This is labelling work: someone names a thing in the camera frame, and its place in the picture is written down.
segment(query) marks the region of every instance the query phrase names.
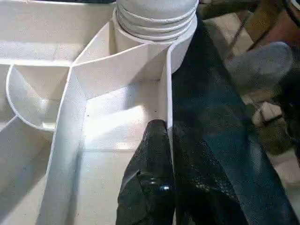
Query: curved plastic compartment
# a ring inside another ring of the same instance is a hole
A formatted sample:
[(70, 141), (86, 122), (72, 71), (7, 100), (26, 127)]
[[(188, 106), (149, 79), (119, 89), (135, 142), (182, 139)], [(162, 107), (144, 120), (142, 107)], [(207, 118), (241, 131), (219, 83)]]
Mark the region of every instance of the curved plastic compartment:
[(7, 75), (7, 99), (26, 124), (54, 131), (69, 68), (13, 65)]
[(5, 80), (8, 74), (9, 65), (0, 64), (0, 130), (14, 117), (14, 112), (6, 98)]
[(34, 224), (51, 142), (15, 116), (0, 131), (0, 143), (0, 224)]

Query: white cylindrical cap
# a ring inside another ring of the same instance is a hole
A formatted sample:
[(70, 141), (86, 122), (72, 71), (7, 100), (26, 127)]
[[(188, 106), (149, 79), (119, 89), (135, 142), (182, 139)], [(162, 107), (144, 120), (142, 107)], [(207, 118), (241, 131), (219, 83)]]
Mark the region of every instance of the white cylindrical cap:
[(121, 27), (138, 38), (167, 41), (186, 32), (198, 0), (117, 0)]

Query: white plastic tray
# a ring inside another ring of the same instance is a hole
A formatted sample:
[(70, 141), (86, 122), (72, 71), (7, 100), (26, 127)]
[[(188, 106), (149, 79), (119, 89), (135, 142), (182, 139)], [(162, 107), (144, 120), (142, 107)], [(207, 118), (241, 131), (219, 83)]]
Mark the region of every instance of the white plastic tray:
[(147, 123), (171, 131), (171, 74), (196, 17), (154, 43), (124, 32), (114, 8), (0, 2), (1, 225), (115, 224)]

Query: ribbed cylinder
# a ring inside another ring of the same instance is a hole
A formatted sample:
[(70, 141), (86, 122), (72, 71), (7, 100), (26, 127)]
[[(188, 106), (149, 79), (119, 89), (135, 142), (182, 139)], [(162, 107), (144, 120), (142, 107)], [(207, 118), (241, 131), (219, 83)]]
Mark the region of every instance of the ribbed cylinder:
[(188, 30), (197, 6), (198, 0), (117, 0), (117, 19), (135, 37), (167, 41)]

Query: white plastic surface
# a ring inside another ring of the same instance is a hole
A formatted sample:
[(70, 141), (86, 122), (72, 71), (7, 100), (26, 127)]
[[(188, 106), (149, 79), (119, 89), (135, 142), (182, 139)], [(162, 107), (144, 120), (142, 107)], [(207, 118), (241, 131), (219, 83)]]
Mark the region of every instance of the white plastic surface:
[(16, 116), (1, 130), (0, 143), (0, 224), (33, 224), (43, 198), (51, 143)]
[(154, 43), (126, 33), (114, 8), (0, 2), (1, 225), (113, 225), (147, 123), (172, 132), (171, 75), (196, 17), (178, 39)]
[(0, 1), (1, 61), (71, 63), (111, 18), (114, 4)]

